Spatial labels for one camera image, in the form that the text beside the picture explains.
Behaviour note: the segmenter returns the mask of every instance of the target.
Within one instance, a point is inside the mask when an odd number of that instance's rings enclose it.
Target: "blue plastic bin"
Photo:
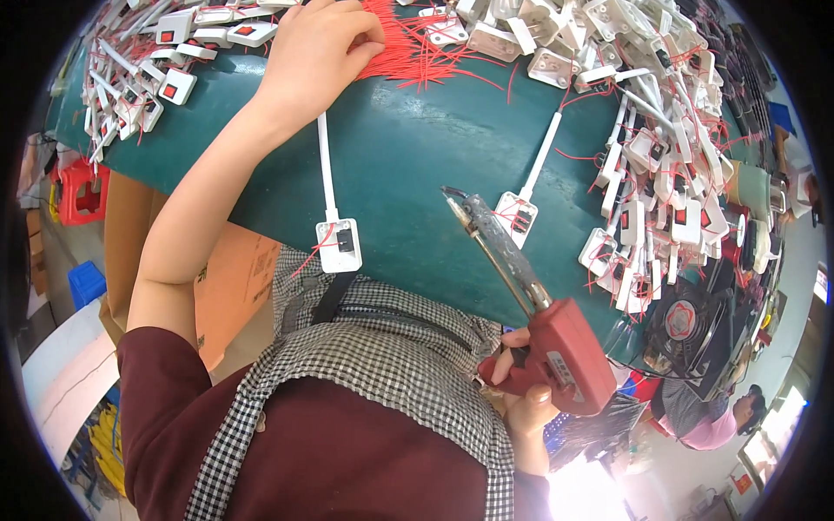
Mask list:
[[[796,131],[793,129],[793,121],[791,121],[791,111],[788,110],[787,105],[781,103],[770,102],[771,110],[771,141],[773,141],[774,125],[787,130],[789,133],[796,136]]]
[[[107,283],[104,281],[104,276],[90,261],[69,270],[67,279],[69,280],[69,292],[73,295],[73,304],[75,304],[76,311],[107,292]]]

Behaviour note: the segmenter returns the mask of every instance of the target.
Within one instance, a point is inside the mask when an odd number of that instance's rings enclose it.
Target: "teal table surface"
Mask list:
[[[255,92],[266,63],[260,53],[243,54],[238,46],[198,64],[188,103],[163,102],[165,112],[153,132],[139,145],[138,136],[115,142],[105,149],[104,164],[171,193]],[[479,193],[490,204],[505,191],[518,193],[565,94],[527,78],[529,59],[519,60],[510,104],[507,92],[460,75],[419,93],[416,86],[398,88],[399,81],[366,79],[348,87],[328,110],[336,204],[340,217],[358,222],[361,273],[504,324],[526,322],[439,186]],[[465,69],[504,88],[512,66],[464,61]],[[82,72],[83,58],[76,58],[68,93],[53,101],[47,128],[62,143],[86,151],[83,115],[73,123],[73,114],[83,109]],[[604,148],[617,106],[613,95],[572,103],[565,108],[555,147],[576,157],[594,156]],[[726,115],[731,119],[729,110]],[[736,157],[747,149],[738,148]],[[591,229],[605,226],[600,190],[588,193],[596,171],[592,161],[548,155],[532,197],[540,212],[524,253],[554,298],[576,299],[603,343],[620,312],[609,306],[608,293],[596,286],[589,292],[588,273],[577,262]],[[310,251],[317,242],[314,225],[324,221],[315,122],[257,167],[229,220]],[[629,362],[633,349],[609,354]]]

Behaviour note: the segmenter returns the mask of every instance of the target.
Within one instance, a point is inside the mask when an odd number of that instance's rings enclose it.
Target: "apron strap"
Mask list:
[[[327,291],[324,292],[321,300],[319,300],[319,305],[313,310],[313,323],[310,325],[314,326],[317,323],[333,322],[336,308],[339,307],[339,303],[342,301],[344,294],[348,292],[348,287],[356,278],[356,274],[356,272],[336,274],[336,278],[333,279],[333,282],[330,283]]]

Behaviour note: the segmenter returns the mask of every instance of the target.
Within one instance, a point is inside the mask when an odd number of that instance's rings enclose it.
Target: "red stool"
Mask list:
[[[93,165],[79,159],[64,170],[53,171],[53,182],[61,183],[58,217],[64,226],[92,223],[104,219],[107,210],[107,191],[110,169],[98,165],[98,177]]]

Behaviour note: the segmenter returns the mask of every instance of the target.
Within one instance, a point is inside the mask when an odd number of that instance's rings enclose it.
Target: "red wire bundle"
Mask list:
[[[481,59],[506,67],[502,63],[473,56],[475,51],[464,46],[445,51],[431,42],[431,35],[436,31],[432,31],[429,26],[444,23],[452,18],[444,14],[399,18],[394,14],[392,0],[364,0],[362,5],[365,11],[379,17],[385,33],[385,50],[371,59],[356,79],[383,76],[394,80],[408,80],[398,87],[417,83],[419,90],[420,85],[427,88],[429,82],[443,83],[441,79],[452,78],[455,74],[465,74],[504,90],[490,80],[458,67],[462,58]]]

